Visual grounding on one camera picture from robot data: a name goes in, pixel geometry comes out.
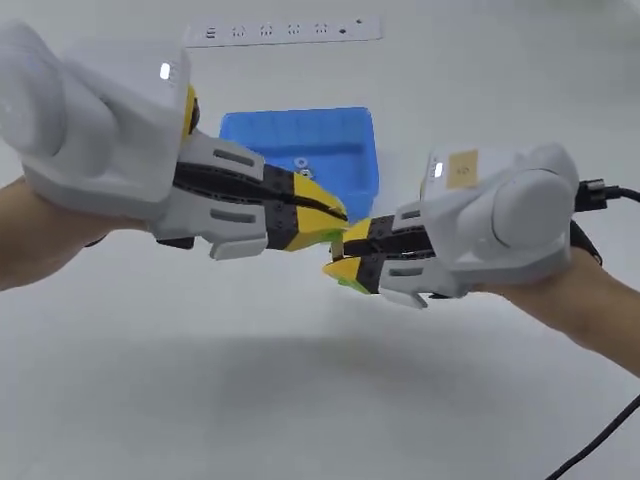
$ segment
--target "blue plastic tray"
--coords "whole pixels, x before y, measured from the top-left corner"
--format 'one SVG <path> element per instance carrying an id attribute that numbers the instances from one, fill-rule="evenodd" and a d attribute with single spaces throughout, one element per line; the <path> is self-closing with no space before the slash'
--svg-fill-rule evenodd
<path id="1" fill-rule="evenodd" d="M 342 200 L 350 222 L 369 216 L 379 180 L 366 108 L 228 113 L 220 137 L 260 153 L 268 164 L 308 169 L 305 173 Z"/>

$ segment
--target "black strap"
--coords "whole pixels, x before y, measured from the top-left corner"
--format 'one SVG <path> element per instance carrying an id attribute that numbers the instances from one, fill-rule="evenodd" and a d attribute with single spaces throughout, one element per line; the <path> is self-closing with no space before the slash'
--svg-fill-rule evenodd
<path id="1" fill-rule="evenodd" d="M 99 239 L 98 239 L 98 240 L 96 240 L 95 242 L 88 243 L 87 245 L 85 245 L 85 246 L 84 246 L 84 248 L 93 247 L 94 245 L 99 244 L 99 243 L 100 243 L 102 240 L 104 240 L 105 238 L 107 238 L 107 236 L 106 236 L 106 235 L 105 235 L 104 237 L 102 237 L 102 238 L 99 238 Z"/>
<path id="2" fill-rule="evenodd" d="M 578 226 L 576 222 L 571 220 L 571 228 L 569 230 L 569 240 L 571 242 L 571 246 L 575 248 L 581 248 L 589 252 L 589 254 L 595 258 L 600 265 L 602 265 L 602 257 L 600 253 L 593 245 L 587 234 Z"/>

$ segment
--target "forearm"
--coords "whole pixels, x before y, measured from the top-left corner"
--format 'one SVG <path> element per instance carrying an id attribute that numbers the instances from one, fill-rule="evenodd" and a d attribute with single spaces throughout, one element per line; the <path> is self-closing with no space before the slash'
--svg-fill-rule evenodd
<path id="1" fill-rule="evenodd" d="M 54 206 L 21 178 L 0 189 L 0 290 L 51 275 L 112 230 L 141 227 L 132 220 Z"/>
<path id="2" fill-rule="evenodd" d="M 640 377 L 640 293 L 616 282 L 586 299 L 584 328 L 570 338 Z"/>
<path id="3" fill-rule="evenodd" d="M 582 250 L 578 267 L 542 284 L 494 293 L 578 345 L 640 377 L 640 293 L 624 285 Z"/>

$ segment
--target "screw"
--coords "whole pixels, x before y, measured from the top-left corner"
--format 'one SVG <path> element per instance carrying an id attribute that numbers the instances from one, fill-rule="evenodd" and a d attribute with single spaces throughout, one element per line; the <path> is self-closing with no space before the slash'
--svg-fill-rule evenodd
<path id="1" fill-rule="evenodd" d="M 300 170 L 299 173 L 303 177 L 313 178 L 313 172 L 311 170 L 309 170 L 308 168 L 303 168 L 302 170 Z"/>
<path id="2" fill-rule="evenodd" d="M 293 164 L 298 168 L 307 168 L 309 162 L 307 162 L 307 159 L 304 157 L 298 157 L 293 161 Z"/>

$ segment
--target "power strip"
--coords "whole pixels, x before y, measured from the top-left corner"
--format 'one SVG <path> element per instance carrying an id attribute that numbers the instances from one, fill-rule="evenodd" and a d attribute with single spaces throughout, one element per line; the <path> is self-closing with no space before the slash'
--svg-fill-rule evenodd
<path id="1" fill-rule="evenodd" d="M 187 48 L 278 45 L 379 40 L 380 17 L 354 17 L 342 21 L 291 20 L 274 22 L 225 22 L 198 20 L 187 28 Z"/>

